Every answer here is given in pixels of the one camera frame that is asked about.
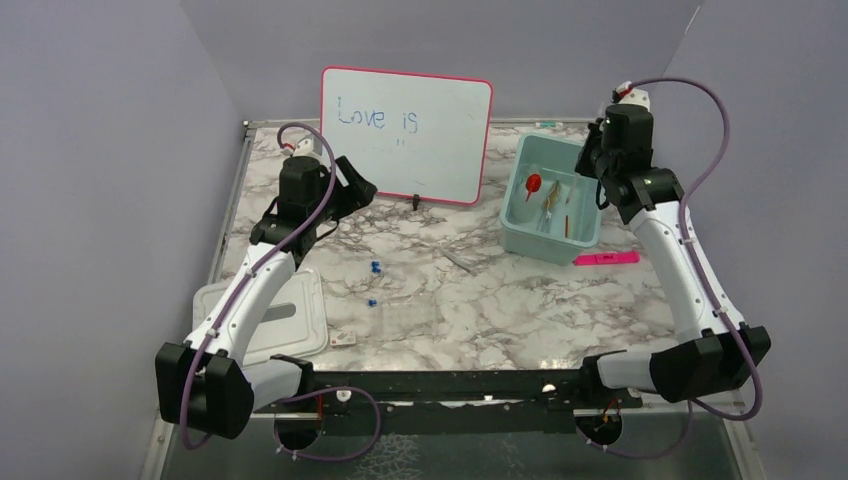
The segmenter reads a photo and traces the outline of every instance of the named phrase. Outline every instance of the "glass surface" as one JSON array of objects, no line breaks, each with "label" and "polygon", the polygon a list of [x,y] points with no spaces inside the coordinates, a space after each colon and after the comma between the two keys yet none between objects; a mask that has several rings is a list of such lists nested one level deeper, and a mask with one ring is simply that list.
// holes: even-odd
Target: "glass surface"
[{"label": "glass surface", "polygon": [[[657,451],[680,434],[682,413],[626,415],[625,433],[616,445]],[[693,431],[673,455],[661,460],[626,460],[585,445],[577,435],[509,433],[486,435],[399,436],[381,438],[369,454],[337,464],[292,461],[275,453],[272,420],[251,420],[236,440],[213,438],[202,449],[185,450],[171,440],[163,479],[641,479],[742,478],[724,424],[696,413]],[[323,437],[306,451],[339,455],[360,448],[365,437]]]}]

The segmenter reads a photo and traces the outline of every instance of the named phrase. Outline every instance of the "cable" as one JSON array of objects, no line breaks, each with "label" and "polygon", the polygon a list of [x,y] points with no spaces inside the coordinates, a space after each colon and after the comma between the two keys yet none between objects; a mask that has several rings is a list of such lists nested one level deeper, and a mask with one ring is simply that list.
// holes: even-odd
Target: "cable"
[{"label": "cable", "polygon": [[236,284],[236,288],[233,290],[233,293],[227,298],[227,301],[224,303],[224,306],[221,308],[221,312],[218,314],[218,317],[212,323],[212,327],[209,328],[206,335],[203,337],[203,341],[200,342],[200,347],[198,347],[197,352],[194,354],[194,358],[191,361],[191,366],[188,370],[188,376],[186,377],[185,385],[183,386],[183,396],[180,402],[180,434],[182,437],[183,445],[188,450],[195,450],[206,444],[207,440],[212,436],[212,434],[207,433],[199,442],[193,443],[188,433],[188,401],[191,396],[191,386],[194,383],[195,373],[197,372],[197,367],[200,365],[200,359],[203,357],[203,353],[206,352],[206,348],[209,347],[209,343],[213,339],[213,335],[217,336],[218,328],[221,327],[221,324],[224,322],[224,319],[227,317],[227,314],[230,312],[233,304],[236,299],[244,290],[244,287],[247,283],[255,276],[255,272],[258,269],[261,269],[263,265],[268,263],[275,255],[279,254],[283,247],[288,245],[295,237],[300,235],[306,228],[318,218],[318,215],[321,214],[321,211],[324,210],[324,207],[327,206],[327,202],[330,201],[330,196],[333,194],[333,187],[336,184],[336,157],[333,155],[333,149],[330,147],[327,139],[324,138],[321,133],[315,128],[303,123],[303,122],[290,122],[277,131],[277,143],[282,148],[283,141],[282,135],[283,131],[292,127],[302,128],[318,139],[324,147],[327,149],[327,155],[330,157],[330,185],[327,187],[327,191],[324,193],[324,197],[318,203],[318,206],[315,207],[315,211],[312,212],[312,215],[309,216],[306,220],[300,224],[299,227],[294,229],[286,238],[284,238],[280,243],[278,243],[274,248],[268,250],[268,253],[262,256],[259,260],[256,261],[253,266],[249,268],[249,270],[244,274],[244,276],[238,281]]},{"label": "cable", "polygon": [[297,396],[297,397],[290,397],[290,398],[284,398],[284,399],[281,399],[281,400],[277,400],[276,403],[300,402],[302,400],[306,400],[306,399],[309,399],[309,398],[312,398],[312,397],[317,397],[317,396],[323,395],[325,393],[338,392],[339,390],[348,390],[348,391],[351,391],[351,392],[359,393],[362,396],[364,396],[368,400],[368,402],[371,403],[372,407],[374,407],[374,414],[376,415],[376,425],[374,426],[374,434],[371,436],[371,439],[368,441],[368,443],[366,443],[364,447],[362,447],[361,449],[359,449],[358,451],[356,451],[354,453],[349,453],[347,455],[342,455],[340,457],[323,457],[323,456],[320,456],[320,455],[312,455],[310,453],[300,453],[299,450],[289,450],[288,448],[286,448],[283,445],[283,442],[280,441],[280,437],[279,437],[279,435],[277,435],[277,428],[274,427],[274,440],[277,442],[277,446],[278,446],[277,453],[280,453],[280,452],[288,453],[295,460],[298,459],[298,458],[305,458],[307,460],[317,460],[319,462],[338,463],[338,462],[346,462],[348,460],[353,460],[356,457],[360,457],[362,455],[365,455],[372,448],[374,448],[374,445],[377,444],[377,440],[380,439],[380,428],[381,428],[381,425],[382,425],[382,420],[380,418],[380,405],[377,403],[377,400],[374,400],[374,397],[372,397],[370,393],[366,392],[365,390],[362,390],[361,388],[344,387],[344,386],[343,387],[330,387],[330,388],[325,388],[325,389],[322,389],[322,390],[316,390],[314,392],[309,392],[307,394],[300,395],[300,396]]},{"label": "cable", "polygon": [[591,445],[592,447],[604,452],[609,453],[611,455],[615,455],[616,457],[621,458],[629,458],[631,460],[656,460],[657,458],[662,458],[666,455],[673,453],[677,450],[678,447],[683,445],[683,442],[689,438],[689,432],[692,430],[692,402],[686,402],[689,407],[689,413],[686,415],[686,424],[683,426],[683,431],[680,433],[680,438],[677,439],[676,442],[671,444],[671,446],[665,448],[664,450],[660,450],[659,452],[652,453],[635,453],[628,452],[626,450],[619,450],[615,447],[610,447],[609,445],[601,445],[599,443],[593,442],[583,433],[583,430],[577,429],[577,433],[586,440],[587,445]]},{"label": "cable", "polygon": [[724,152],[727,150],[727,144],[728,142],[730,142],[730,118],[727,114],[727,109],[724,106],[724,102],[722,102],[721,99],[718,98],[718,95],[716,95],[716,93],[713,92],[712,89],[698,81],[682,77],[660,77],[633,82],[631,84],[631,87],[636,88],[650,83],[683,83],[698,88],[710,96],[713,102],[715,102],[716,107],[718,107],[719,113],[721,114],[721,123],[723,127],[721,147],[719,147],[718,153],[716,153],[715,158],[706,168],[706,170],[704,170],[704,172],[701,173],[701,175],[695,179],[689,190],[687,190],[683,194],[683,198],[680,200],[680,209],[678,210],[677,217],[681,227],[680,231],[683,235],[683,244],[686,246],[686,250],[689,252],[689,258],[692,260],[692,265],[695,267],[695,272],[698,274],[698,278],[701,279],[701,283],[704,285],[704,289],[707,292],[707,296],[710,298],[710,302],[712,303],[714,309],[713,311],[718,313],[722,323],[724,323],[724,326],[727,327],[727,330],[730,332],[730,336],[733,337],[733,341],[736,342],[736,346],[739,348],[739,352],[742,354],[742,358],[745,360],[745,365],[751,372],[751,381],[754,383],[754,404],[751,405],[751,409],[745,413],[733,414],[722,412],[721,410],[718,410],[715,407],[707,405],[702,400],[694,399],[693,402],[695,402],[695,404],[697,404],[704,410],[725,420],[750,420],[754,418],[757,413],[760,412],[760,408],[763,404],[763,385],[760,381],[760,374],[759,372],[757,372],[757,365],[754,363],[754,359],[751,357],[751,352],[748,351],[748,347],[745,345],[745,342],[742,340],[742,337],[739,335],[739,332],[736,331],[736,327],[733,326],[733,322],[730,321],[730,317],[727,316],[725,308],[722,307],[718,295],[716,295],[713,286],[710,284],[710,280],[707,277],[707,273],[704,271],[704,266],[703,264],[701,264],[701,259],[698,258],[698,252],[695,250],[695,244],[692,241],[689,241],[691,240],[692,235],[689,233],[689,229],[686,228],[686,207],[689,204],[689,199],[692,197],[692,194],[695,193],[695,190],[697,190],[698,187],[704,182],[704,180],[706,180],[707,177],[709,177],[710,174],[713,173],[713,170],[715,170],[719,162],[721,162],[721,159],[724,157]]},{"label": "cable", "polygon": [[322,233],[322,234],[321,234],[321,236],[319,236],[318,238],[316,238],[316,239],[315,239],[315,243],[318,243],[318,242],[320,242],[321,240],[324,240],[325,238],[329,237],[330,235],[332,235],[332,234],[333,234],[333,232],[335,232],[336,230],[338,230],[338,228],[339,228],[339,222],[336,222],[336,225],[335,225],[333,228],[331,228],[331,229],[327,230],[326,232]]}]

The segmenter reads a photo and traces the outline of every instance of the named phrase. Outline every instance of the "pink highlighter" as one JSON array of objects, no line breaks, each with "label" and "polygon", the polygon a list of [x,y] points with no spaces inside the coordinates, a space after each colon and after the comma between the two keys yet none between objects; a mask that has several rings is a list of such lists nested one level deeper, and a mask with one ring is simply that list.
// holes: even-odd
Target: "pink highlighter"
[{"label": "pink highlighter", "polygon": [[612,253],[590,253],[578,255],[574,264],[578,267],[589,265],[613,265],[619,263],[639,263],[639,252],[612,252]]}]

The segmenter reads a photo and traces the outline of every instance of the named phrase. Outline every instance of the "marble surface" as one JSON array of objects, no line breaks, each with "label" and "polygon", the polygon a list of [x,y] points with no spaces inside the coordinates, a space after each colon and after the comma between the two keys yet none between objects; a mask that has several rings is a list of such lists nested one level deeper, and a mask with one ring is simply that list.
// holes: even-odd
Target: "marble surface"
[{"label": "marble surface", "polygon": [[[408,200],[377,197],[312,249],[304,266],[323,278],[330,335],[353,332],[357,340],[310,357],[317,369],[573,368],[604,351],[673,345],[671,311],[656,274],[612,209],[604,212],[594,251],[636,249],[642,262],[562,267],[500,247],[501,202],[518,140],[529,131],[577,140],[586,135],[580,126],[493,126],[476,205],[422,203],[414,212]],[[234,275],[250,229],[277,194],[282,160],[276,129],[258,130],[224,256],[225,279]],[[382,263],[382,275],[371,273],[372,260]],[[368,299],[378,307],[369,308]]]}]

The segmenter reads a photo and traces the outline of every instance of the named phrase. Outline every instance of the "white lid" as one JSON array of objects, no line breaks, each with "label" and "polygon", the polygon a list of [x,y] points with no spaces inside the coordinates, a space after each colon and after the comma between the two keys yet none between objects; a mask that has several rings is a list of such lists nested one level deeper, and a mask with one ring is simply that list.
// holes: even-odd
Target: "white lid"
[{"label": "white lid", "polygon": [[[193,328],[209,315],[230,281],[207,285],[194,294]],[[271,301],[247,346],[244,366],[272,355],[315,355],[327,347],[327,313],[318,270],[302,267]]]}]

